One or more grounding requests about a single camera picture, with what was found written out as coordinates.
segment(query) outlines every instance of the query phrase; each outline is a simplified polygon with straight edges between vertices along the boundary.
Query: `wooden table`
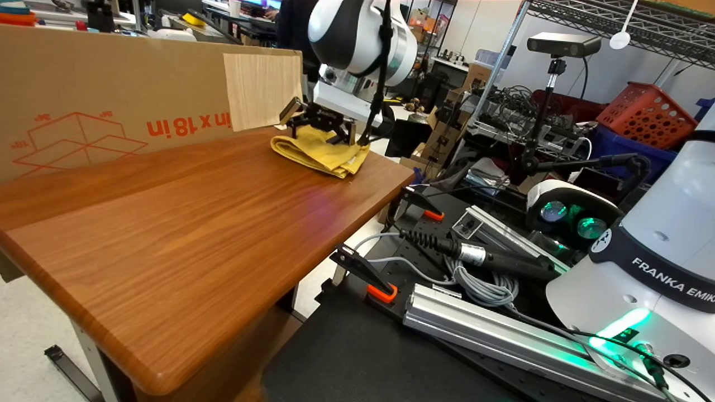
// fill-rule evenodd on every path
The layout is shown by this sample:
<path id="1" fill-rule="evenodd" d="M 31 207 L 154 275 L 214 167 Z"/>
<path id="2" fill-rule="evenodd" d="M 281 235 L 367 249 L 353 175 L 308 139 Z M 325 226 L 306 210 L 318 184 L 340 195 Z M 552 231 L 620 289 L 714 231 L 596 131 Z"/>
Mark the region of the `wooden table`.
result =
<path id="1" fill-rule="evenodd" d="M 372 155 L 338 182 L 273 128 L 0 187 L 0 249 L 148 396 L 227 350 L 411 172 Z"/>

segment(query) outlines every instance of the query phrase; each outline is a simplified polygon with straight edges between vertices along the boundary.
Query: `black cable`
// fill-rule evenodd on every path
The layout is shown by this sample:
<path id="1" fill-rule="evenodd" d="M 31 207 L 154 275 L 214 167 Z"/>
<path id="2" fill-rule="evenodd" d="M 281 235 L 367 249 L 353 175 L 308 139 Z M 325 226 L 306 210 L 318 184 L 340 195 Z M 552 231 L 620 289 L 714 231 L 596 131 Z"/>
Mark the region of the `black cable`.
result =
<path id="1" fill-rule="evenodd" d="M 672 79 L 680 77 L 680 74 L 685 74 L 685 72 L 689 72 L 690 67 L 694 67 L 694 62 L 687 64 L 687 67 L 682 67 L 682 69 L 677 69 L 677 72 L 672 74 Z"/>
<path id="2" fill-rule="evenodd" d="M 361 137 L 361 146 L 372 144 L 370 131 L 374 129 L 374 120 L 383 109 L 385 102 L 385 82 L 387 82 L 387 67 L 390 67 L 390 51 L 391 51 L 391 42 L 393 42 L 393 19 L 391 19 L 391 0 L 385 3 L 383 10 L 383 25 L 380 25 L 380 40 L 383 40 L 383 51 L 377 57 L 377 64 L 380 64 L 380 77 L 377 77 L 377 89 L 372 102 L 372 115 L 367 119 L 364 131 Z"/>
<path id="3" fill-rule="evenodd" d="M 671 69 L 672 62 L 676 62 L 676 60 L 671 59 L 668 64 L 657 74 L 657 79 L 652 80 L 652 86 L 662 80 L 662 77 L 666 74 L 666 69 Z"/>
<path id="4" fill-rule="evenodd" d="M 409 239 L 409 238 L 403 238 L 404 243 L 409 243 L 416 253 L 422 255 L 422 260 L 428 260 L 432 267 L 437 267 L 438 270 L 448 272 L 450 270 L 445 268 L 445 263 L 440 263 L 437 256 L 432 256 L 418 242 Z"/>
<path id="5" fill-rule="evenodd" d="M 588 59 L 583 57 L 583 88 L 581 88 L 581 101 L 586 97 L 586 89 L 588 89 L 588 80 L 591 80 L 591 72 L 588 72 Z"/>
<path id="6" fill-rule="evenodd" d="M 668 370 L 672 377 L 677 377 L 680 382 L 685 382 L 685 385 L 687 385 L 694 393 L 698 393 L 705 402 L 711 402 L 711 397 L 709 397 L 705 390 L 699 390 L 689 377 L 685 377 L 682 374 L 672 370 L 668 364 L 660 361 L 657 358 L 643 353 L 641 349 L 635 349 L 635 347 L 630 347 L 630 345 L 624 345 L 624 341 L 618 341 L 618 340 L 610 340 L 610 338 L 602 338 L 602 336 L 596 336 L 596 332 L 586 332 L 586 330 L 570 330 L 570 332 L 573 332 L 573 336 L 581 336 L 581 338 L 603 340 L 603 341 L 607 341 L 607 345 L 618 345 L 618 347 L 628 349 L 628 350 L 633 350 L 633 353 L 637 353 L 637 355 L 641 355 L 641 358 L 649 358 L 649 360 L 652 360 L 656 364 L 660 364 L 664 370 Z"/>

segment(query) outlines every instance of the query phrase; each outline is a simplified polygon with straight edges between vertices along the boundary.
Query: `floor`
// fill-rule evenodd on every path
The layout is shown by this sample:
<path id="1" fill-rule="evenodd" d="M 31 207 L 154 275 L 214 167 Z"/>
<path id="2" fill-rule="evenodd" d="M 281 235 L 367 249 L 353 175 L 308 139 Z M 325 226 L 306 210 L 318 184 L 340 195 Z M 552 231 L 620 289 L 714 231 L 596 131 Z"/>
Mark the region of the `floor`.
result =
<path id="1" fill-rule="evenodd" d="M 375 233 L 380 233 L 380 224 L 374 220 L 347 243 L 356 245 Z M 297 287 L 297 315 L 308 318 L 318 309 L 316 296 L 323 281 L 334 277 L 334 270 L 334 261 L 323 261 Z M 90 374 L 90 364 L 62 311 L 27 277 L 11 283 L 0 281 L 0 402 L 86 402 L 43 355 L 54 345 L 62 347 Z"/>

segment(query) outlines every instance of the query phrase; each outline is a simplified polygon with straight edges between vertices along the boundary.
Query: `cardboard box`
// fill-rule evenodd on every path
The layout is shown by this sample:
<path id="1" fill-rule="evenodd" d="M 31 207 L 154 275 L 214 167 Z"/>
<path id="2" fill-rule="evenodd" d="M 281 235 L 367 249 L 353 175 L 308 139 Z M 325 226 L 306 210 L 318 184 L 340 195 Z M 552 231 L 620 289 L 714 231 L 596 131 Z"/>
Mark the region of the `cardboard box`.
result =
<path id="1" fill-rule="evenodd" d="M 279 80 L 301 93 L 300 51 L 20 28 L 0 28 L 0 50 L 0 184 L 277 124 L 291 97 L 275 98 L 261 86 L 246 88 L 251 107 L 279 105 L 269 112 L 275 120 L 230 119 L 227 54 L 286 64 Z M 257 67 L 233 74 L 275 80 Z"/>
<path id="2" fill-rule="evenodd" d="M 437 167 L 445 167 L 463 135 L 466 129 L 438 120 L 425 146 L 422 159 Z"/>
<path id="3" fill-rule="evenodd" d="M 227 89 L 230 128 L 263 128 L 279 124 L 292 98 L 301 98 L 301 60 L 267 60 L 261 54 L 227 54 Z"/>
<path id="4" fill-rule="evenodd" d="M 466 79 L 466 88 L 463 91 L 470 91 L 471 88 L 481 88 L 489 80 L 492 77 L 492 67 L 489 64 L 481 64 L 481 62 L 471 62 L 467 79 Z"/>

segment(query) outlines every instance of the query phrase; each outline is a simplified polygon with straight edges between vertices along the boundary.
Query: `table leg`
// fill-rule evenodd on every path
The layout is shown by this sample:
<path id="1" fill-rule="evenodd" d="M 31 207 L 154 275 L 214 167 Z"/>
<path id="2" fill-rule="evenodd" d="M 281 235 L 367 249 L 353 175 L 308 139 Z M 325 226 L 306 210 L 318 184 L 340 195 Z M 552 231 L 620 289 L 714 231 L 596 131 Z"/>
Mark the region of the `table leg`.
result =
<path id="1" fill-rule="evenodd" d="M 62 375 L 80 390 L 90 402 L 106 402 L 103 393 L 91 385 L 91 380 L 66 355 L 61 347 L 50 347 L 44 350 L 50 361 L 62 370 Z"/>
<path id="2" fill-rule="evenodd" d="M 296 296 L 297 296 L 297 289 L 291 289 L 281 300 L 277 300 L 275 306 L 281 309 L 284 312 L 292 315 Z"/>
<path id="3" fill-rule="evenodd" d="M 340 287 L 344 281 L 344 277 L 347 277 L 347 268 L 336 267 L 336 272 L 332 277 L 334 287 Z"/>
<path id="4" fill-rule="evenodd" d="M 403 192 L 401 192 L 401 196 L 396 196 L 396 200 L 390 204 L 390 207 L 387 207 L 385 231 L 391 231 L 391 227 L 393 227 L 401 204 L 403 204 Z"/>
<path id="5" fill-rule="evenodd" d="M 97 377 L 97 385 L 101 389 L 103 399 L 106 402 L 120 402 L 123 393 L 119 387 L 120 377 L 117 375 L 119 368 L 113 361 L 107 361 L 107 358 L 97 349 L 95 340 L 78 325 L 72 321 L 72 327 L 75 327 L 75 332 L 86 350 L 86 358 L 88 358 L 90 368 Z"/>
<path id="6" fill-rule="evenodd" d="M 0 253 L 0 277 L 8 283 L 23 277 L 23 270 L 19 270 L 19 267 L 11 263 L 2 253 Z"/>

